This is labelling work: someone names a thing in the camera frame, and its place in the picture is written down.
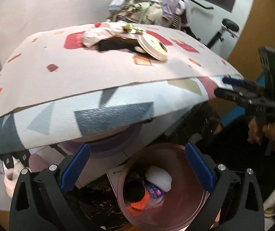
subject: blue package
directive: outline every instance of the blue package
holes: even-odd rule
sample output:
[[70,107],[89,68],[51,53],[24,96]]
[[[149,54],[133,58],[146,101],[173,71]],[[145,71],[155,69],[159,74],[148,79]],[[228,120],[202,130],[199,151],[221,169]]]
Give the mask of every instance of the blue package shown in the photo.
[[164,195],[163,190],[161,190],[160,188],[158,188],[150,182],[145,185],[145,188],[150,193],[152,199],[158,199]]

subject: blue gripper pad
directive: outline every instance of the blue gripper pad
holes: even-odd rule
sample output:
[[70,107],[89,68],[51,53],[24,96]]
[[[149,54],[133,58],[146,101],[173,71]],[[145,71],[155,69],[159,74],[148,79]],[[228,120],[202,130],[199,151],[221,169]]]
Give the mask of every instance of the blue gripper pad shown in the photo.
[[222,79],[222,82],[225,84],[230,84],[232,86],[237,86],[237,87],[243,87],[245,85],[245,82],[243,80],[234,79],[230,77],[224,77]]
[[90,156],[89,145],[84,144],[61,176],[61,190],[63,193],[71,191],[85,167]]
[[191,143],[186,144],[184,152],[202,188],[211,193],[214,189],[214,176],[212,172]]

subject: metal screw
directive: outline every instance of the metal screw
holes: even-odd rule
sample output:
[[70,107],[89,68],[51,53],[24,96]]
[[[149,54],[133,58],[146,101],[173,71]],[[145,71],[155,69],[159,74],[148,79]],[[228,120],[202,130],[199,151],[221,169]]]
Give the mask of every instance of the metal screw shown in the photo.
[[254,173],[254,171],[251,169],[251,168],[248,168],[246,170],[246,172],[249,174],[249,175],[252,175]]
[[27,168],[24,168],[21,170],[21,174],[25,175],[29,170]]
[[53,164],[53,165],[51,165],[50,167],[49,167],[49,170],[50,171],[54,171],[54,170],[56,170],[57,169],[57,165],[55,165],[55,164]]
[[221,171],[224,171],[226,169],[226,166],[224,164],[219,164],[217,168]]

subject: tin lid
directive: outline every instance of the tin lid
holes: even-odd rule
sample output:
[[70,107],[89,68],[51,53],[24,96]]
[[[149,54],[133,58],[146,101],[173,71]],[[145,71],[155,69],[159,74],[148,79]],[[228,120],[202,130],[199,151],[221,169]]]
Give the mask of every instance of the tin lid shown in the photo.
[[140,46],[152,57],[159,61],[166,61],[168,52],[165,45],[150,34],[141,34],[137,37]]

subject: pink slipper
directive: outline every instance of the pink slipper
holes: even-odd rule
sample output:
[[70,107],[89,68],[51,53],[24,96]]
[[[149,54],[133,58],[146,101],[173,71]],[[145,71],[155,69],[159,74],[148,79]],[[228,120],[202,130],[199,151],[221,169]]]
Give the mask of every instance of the pink slipper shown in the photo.
[[32,172],[41,172],[48,167],[48,164],[40,155],[32,154],[29,157],[29,168]]

